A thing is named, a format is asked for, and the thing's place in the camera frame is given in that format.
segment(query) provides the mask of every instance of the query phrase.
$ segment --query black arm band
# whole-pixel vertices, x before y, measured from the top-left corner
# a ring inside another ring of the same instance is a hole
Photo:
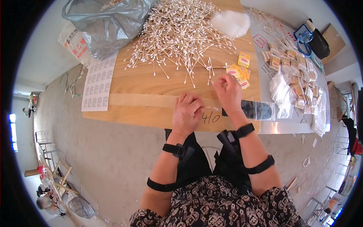
[[[248,174],[258,174],[265,170],[267,170],[270,166],[275,164],[275,160],[272,155],[269,155],[266,160],[264,160],[261,164],[253,168],[246,168]]]
[[[150,180],[150,178],[147,179],[147,185],[149,188],[154,189],[155,191],[168,192],[175,190],[175,183],[162,185]]]

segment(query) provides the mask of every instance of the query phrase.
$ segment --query printed paper sheet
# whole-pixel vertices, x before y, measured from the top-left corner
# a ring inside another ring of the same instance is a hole
[[[117,53],[100,61],[92,59],[83,91],[82,112],[107,111]]]

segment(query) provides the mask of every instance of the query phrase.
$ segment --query black pants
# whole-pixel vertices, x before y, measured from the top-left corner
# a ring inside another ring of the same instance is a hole
[[[354,142],[355,142],[355,139],[357,136],[357,130],[354,128],[354,120],[351,118],[348,118],[346,115],[343,115],[342,121],[347,126],[347,129],[348,129],[348,135],[349,135],[348,151],[351,155],[354,155],[354,154],[352,154],[352,150],[353,150]]]
[[[171,133],[171,129],[165,129],[166,140]],[[247,194],[246,187],[251,189],[251,182],[247,173],[243,171],[244,164],[241,151],[237,155],[230,155],[225,147],[222,147],[220,155],[216,152],[214,155],[216,159],[216,166],[212,172],[209,167],[209,162],[203,149],[198,144],[194,132],[190,134],[185,140],[185,146],[194,148],[194,153],[187,163],[183,163],[183,167],[178,167],[178,174],[176,177],[177,187],[184,187],[201,177],[210,175],[218,175],[225,177],[230,183],[236,187],[240,194]]]

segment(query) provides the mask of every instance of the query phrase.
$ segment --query shirt sleeve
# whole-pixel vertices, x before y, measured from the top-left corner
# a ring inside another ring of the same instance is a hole
[[[139,209],[130,217],[130,227],[158,227],[162,217],[149,209]]]
[[[275,215],[281,226],[306,226],[285,188],[273,187],[261,195],[261,200]]]

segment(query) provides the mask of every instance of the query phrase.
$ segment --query black and white patterned shirt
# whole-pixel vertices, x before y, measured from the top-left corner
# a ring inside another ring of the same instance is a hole
[[[283,187],[273,187],[260,197],[247,192],[240,195],[223,177],[202,177],[174,191],[164,218],[140,209],[131,216],[130,226],[306,226]]]

